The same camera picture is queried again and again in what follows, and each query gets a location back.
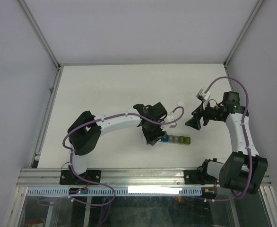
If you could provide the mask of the weekly pill organizer strip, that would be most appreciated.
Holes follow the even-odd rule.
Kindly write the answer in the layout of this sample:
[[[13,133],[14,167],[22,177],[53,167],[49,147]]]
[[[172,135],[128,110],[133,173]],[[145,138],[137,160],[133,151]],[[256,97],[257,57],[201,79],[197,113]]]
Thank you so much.
[[[190,145],[191,138],[187,136],[166,135],[160,139],[160,142]]]

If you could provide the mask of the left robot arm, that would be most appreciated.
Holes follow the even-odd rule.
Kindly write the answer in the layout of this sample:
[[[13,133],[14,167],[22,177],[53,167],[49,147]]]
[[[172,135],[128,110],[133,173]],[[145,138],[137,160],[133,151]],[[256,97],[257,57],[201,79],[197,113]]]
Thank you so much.
[[[113,115],[97,116],[90,111],[83,112],[68,129],[68,140],[74,149],[70,179],[78,184],[85,181],[87,156],[101,136],[120,129],[141,127],[146,144],[153,146],[167,135],[161,128],[167,115],[160,102],[153,106],[136,104]]]

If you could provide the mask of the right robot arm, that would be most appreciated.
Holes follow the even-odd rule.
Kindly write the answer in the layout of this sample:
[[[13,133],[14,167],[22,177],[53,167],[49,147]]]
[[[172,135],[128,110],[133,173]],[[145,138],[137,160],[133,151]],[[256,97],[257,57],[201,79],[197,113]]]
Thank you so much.
[[[197,178],[202,184],[216,179],[220,187],[234,192],[255,194],[268,168],[266,158],[260,157],[255,149],[250,129],[249,114],[240,105],[237,92],[225,92],[221,103],[210,105],[210,92],[201,89],[197,98],[199,107],[192,112],[192,118],[185,125],[200,130],[209,121],[224,122],[228,128],[232,152],[224,162],[206,159],[198,167]]]

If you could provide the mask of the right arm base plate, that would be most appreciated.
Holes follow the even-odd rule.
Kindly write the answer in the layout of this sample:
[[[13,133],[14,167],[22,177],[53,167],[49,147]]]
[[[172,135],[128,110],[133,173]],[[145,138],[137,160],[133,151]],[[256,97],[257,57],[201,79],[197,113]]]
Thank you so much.
[[[206,184],[220,183],[220,181],[217,178],[210,176],[206,173],[203,173],[201,170],[198,170],[198,169],[184,170],[183,178],[184,178],[184,183],[186,185],[193,185],[193,184],[206,185]]]

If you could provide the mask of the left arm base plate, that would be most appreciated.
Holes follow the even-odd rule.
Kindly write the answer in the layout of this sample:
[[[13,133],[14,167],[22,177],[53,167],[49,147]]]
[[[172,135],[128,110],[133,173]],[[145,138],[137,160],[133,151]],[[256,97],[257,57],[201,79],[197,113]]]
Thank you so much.
[[[96,182],[100,183],[101,179],[101,170],[86,170],[83,174],[79,175],[85,180],[89,180],[94,185]],[[60,176],[60,185],[86,185],[87,181],[83,181],[77,176],[75,176],[71,170],[62,170]]]

